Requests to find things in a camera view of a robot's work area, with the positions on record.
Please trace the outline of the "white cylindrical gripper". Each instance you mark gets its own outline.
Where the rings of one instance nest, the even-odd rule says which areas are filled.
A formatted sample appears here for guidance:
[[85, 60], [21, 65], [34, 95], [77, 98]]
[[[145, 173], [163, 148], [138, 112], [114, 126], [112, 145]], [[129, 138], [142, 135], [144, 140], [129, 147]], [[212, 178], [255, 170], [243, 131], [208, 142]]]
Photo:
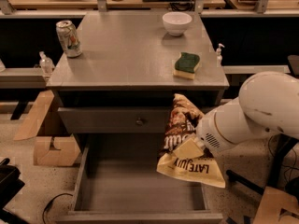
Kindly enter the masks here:
[[271, 137], [277, 132], [249, 119], [235, 98], [206, 113], [198, 122], [196, 134], [199, 139], [190, 136], [176, 147], [174, 154], [178, 158], [201, 157], [205, 146], [212, 153], [221, 152], [245, 141]]

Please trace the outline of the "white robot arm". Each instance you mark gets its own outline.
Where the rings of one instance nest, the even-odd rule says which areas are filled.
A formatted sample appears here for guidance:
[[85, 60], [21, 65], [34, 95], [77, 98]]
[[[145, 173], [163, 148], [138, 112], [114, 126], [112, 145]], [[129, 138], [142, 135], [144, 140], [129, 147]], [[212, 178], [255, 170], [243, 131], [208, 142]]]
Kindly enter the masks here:
[[261, 72], [242, 84], [237, 98], [205, 114], [196, 133], [174, 153], [192, 159], [206, 150], [220, 152], [277, 133], [299, 138], [299, 80], [284, 73]]

